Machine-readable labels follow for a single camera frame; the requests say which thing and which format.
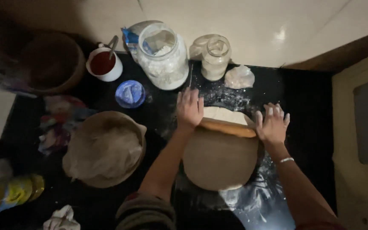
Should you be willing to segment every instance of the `white cloth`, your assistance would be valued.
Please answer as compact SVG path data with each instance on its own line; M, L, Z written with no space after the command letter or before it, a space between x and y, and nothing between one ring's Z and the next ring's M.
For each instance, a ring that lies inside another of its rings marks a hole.
M73 209L70 205L56 210L52 217L43 223L43 230L80 230L81 225L73 219Z

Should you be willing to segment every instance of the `person's left hand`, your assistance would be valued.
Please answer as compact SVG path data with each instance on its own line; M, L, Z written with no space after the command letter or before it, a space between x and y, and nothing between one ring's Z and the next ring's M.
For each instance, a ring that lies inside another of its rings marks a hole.
M177 129L193 131L204 116L204 98L198 99L198 89L187 87L177 97Z

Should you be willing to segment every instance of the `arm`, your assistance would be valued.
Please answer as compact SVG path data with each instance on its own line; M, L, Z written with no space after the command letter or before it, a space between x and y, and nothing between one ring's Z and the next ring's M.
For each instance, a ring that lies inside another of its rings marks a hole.
M139 191L170 201L171 187L178 172L185 146L204 115L204 99L198 90L187 88L177 97L177 129L151 165Z
M262 113L256 113L256 131L263 141L283 186L287 204L296 226L310 223L338 223L332 209L323 196L303 174L292 160L280 163L290 155L284 145L289 114L285 116L279 104L264 105L266 117L263 123Z

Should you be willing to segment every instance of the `white mug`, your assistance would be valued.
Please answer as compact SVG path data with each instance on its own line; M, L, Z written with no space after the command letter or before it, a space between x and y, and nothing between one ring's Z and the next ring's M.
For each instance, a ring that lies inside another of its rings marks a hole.
M89 73L95 77L97 77L99 80L101 81L114 81L116 79L118 79L121 75L121 72L123 71L123 65L121 64L121 61L119 59L119 57L116 55L115 52L113 52L113 54L116 57L116 62L115 65L113 66L113 69L110 70L108 73L104 74L104 75L96 75L92 72L92 70L90 69L90 62L93 60L93 58L98 55L101 52L110 52L111 49L107 48L104 46L103 43L99 44L99 48L93 50L90 54L89 54L89 59L86 62L86 69L88 69Z

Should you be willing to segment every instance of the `red liquid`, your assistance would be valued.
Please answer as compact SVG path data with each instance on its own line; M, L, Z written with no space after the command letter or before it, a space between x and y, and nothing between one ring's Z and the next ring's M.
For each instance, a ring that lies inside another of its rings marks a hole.
M90 70L96 75L105 75L110 72L116 63L115 55L112 55L112 59L109 60L109 51L104 51L96 54L96 56L90 62Z

